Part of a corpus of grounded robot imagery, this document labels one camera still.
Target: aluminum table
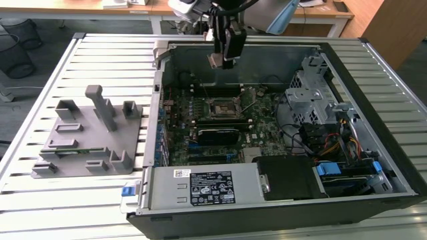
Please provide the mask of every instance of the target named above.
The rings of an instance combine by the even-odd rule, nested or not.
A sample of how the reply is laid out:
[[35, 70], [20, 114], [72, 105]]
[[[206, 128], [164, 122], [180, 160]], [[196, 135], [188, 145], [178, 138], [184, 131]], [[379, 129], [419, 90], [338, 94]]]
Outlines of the aluminum table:
[[[144, 240], [119, 205], [122, 187], [142, 177], [150, 116], [142, 119], [135, 172], [130, 175], [32, 179], [39, 151], [55, 124], [55, 106], [74, 99], [92, 105], [87, 85], [103, 86], [112, 104], [134, 100], [150, 113], [156, 40], [200, 36], [87, 34], [72, 39], [28, 117], [0, 161], [0, 239]], [[427, 109], [369, 43], [358, 39], [251, 36], [249, 41], [329, 42], [386, 125], [427, 178]], [[338, 86], [343, 99], [349, 99]], [[385, 212], [357, 224], [255, 232], [198, 239], [299, 240], [426, 239], [427, 207]]]

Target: cable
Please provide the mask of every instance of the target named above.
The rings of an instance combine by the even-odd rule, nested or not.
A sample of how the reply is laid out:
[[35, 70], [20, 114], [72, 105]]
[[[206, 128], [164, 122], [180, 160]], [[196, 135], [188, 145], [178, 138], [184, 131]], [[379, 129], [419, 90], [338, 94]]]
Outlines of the cable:
[[302, 11], [303, 11], [303, 13], [305, 13], [305, 24], [302, 25], [302, 29], [301, 29], [301, 37], [303, 36], [303, 34], [305, 34], [305, 28], [306, 28], [306, 23], [307, 23], [307, 15], [306, 15], [306, 7], [303, 7], [303, 5], [301, 5], [301, 4], [298, 4], [301, 7], [302, 7]]
[[245, 10], [247, 10], [250, 7], [253, 7], [253, 5], [258, 3], [258, 1], [259, 0], [253, 0], [233, 10], [222, 11], [218, 7], [211, 7], [207, 13], [211, 14], [213, 16], [233, 16], [243, 12]]
[[43, 89], [43, 86], [14, 86], [7, 87], [6, 89]]
[[171, 29], [178, 29], [176, 25], [174, 25], [170, 21], [166, 21], [166, 22], [172, 26]]
[[310, 155], [314, 155], [314, 156], [315, 156], [317, 154], [315, 154], [315, 152], [310, 149], [310, 147], [309, 147], [302, 141], [299, 141], [298, 139], [293, 138], [293, 135], [289, 134], [287, 131], [285, 131], [283, 127], [285, 127], [286, 125], [282, 126], [282, 125], [279, 124], [278, 110], [279, 110], [281, 100], [283, 99], [283, 97], [286, 96], [286, 94], [287, 94], [287, 92], [285, 91], [283, 94], [282, 94], [282, 96], [281, 96], [281, 98], [279, 98], [278, 104], [275, 105], [275, 111], [274, 111], [274, 112], [275, 112], [275, 123], [277, 123], [279, 129], [282, 130], [283, 134], [285, 134], [289, 138], [294, 139], [294, 141], [306, 149], [306, 151], [307, 151], [307, 153], [309, 153]]
[[341, 135], [341, 134], [339, 134], [339, 133], [331, 133], [330, 135], [326, 136], [326, 139], [325, 139], [325, 147], [323, 147], [323, 148], [327, 148], [327, 146], [329, 146], [329, 139], [330, 139], [330, 137], [338, 136], [338, 135]]

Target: electronic component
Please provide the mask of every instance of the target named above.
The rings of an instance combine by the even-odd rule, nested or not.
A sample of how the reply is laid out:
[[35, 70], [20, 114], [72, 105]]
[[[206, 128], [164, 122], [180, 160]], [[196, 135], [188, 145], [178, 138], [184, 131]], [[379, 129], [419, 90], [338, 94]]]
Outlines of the electronic component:
[[241, 101], [231, 98], [215, 98], [206, 101], [211, 119], [242, 119]]
[[302, 142], [314, 152], [326, 146], [327, 136], [338, 132], [337, 124], [311, 124], [305, 122], [298, 130]]
[[225, 164], [227, 162], [227, 155], [217, 155], [217, 156], [191, 156], [188, 157], [190, 163], [213, 163], [213, 164]]
[[243, 157], [247, 164], [253, 163], [253, 159], [262, 156], [261, 147], [246, 147], [243, 148]]
[[200, 146], [235, 145], [239, 136], [237, 129], [205, 129], [199, 131], [198, 142]]
[[307, 156], [259, 156], [259, 174], [269, 182], [267, 201], [303, 200], [327, 198], [322, 193], [314, 172], [314, 161]]
[[315, 168], [318, 170], [319, 176], [342, 174], [342, 170], [337, 162], [321, 163]]

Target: warning label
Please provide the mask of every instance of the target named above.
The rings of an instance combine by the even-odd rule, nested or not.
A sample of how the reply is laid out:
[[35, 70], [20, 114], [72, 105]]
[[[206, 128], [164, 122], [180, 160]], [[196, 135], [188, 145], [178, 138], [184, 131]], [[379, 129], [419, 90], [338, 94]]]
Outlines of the warning label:
[[191, 173], [190, 191], [194, 206], [237, 203], [233, 172]]

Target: wooden desk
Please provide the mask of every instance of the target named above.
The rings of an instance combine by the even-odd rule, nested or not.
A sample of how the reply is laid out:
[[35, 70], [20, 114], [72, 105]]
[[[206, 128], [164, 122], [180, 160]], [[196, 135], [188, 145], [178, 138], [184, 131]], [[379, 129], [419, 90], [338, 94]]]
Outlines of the wooden desk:
[[[322, 6], [307, 7], [306, 14], [298, 9], [291, 23], [333, 25], [327, 36], [339, 37], [353, 17], [353, 13], [337, 11], [329, 0]], [[160, 21], [180, 19], [168, 7], [168, 0], [150, 0], [146, 6], [119, 9], [103, 9], [102, 0], [0, 0], [0, 18], [150, 20], [154, 34], [162, 34]]]

